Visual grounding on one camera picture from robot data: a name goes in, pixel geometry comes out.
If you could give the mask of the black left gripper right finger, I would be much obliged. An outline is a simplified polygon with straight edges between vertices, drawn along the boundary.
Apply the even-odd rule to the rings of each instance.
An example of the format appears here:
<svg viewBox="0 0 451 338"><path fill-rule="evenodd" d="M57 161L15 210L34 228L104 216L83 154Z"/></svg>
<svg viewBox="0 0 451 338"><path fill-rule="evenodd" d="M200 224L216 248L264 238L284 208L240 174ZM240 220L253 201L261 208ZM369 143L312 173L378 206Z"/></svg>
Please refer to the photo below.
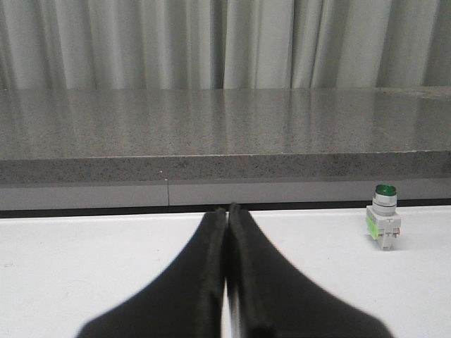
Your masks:
<svg viewBox="0 0 451 338"><path fill-rule="evenodd" d="M296 269L239 205L228 218L228 300L234 337L389 337L375 317Z"/></svg>

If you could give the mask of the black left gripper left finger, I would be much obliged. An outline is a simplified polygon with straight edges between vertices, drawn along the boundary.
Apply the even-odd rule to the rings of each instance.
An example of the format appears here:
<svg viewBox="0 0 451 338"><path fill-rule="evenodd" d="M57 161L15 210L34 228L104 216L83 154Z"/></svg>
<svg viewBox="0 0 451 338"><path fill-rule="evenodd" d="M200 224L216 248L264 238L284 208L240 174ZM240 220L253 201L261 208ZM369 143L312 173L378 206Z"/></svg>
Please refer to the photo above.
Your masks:
<svg viewBox="0 0 451 338"><path fill-rule="evenodd" d="M152 283L88 322L79 337L220 337L226 230L223 209L205 213Z"/></svg>

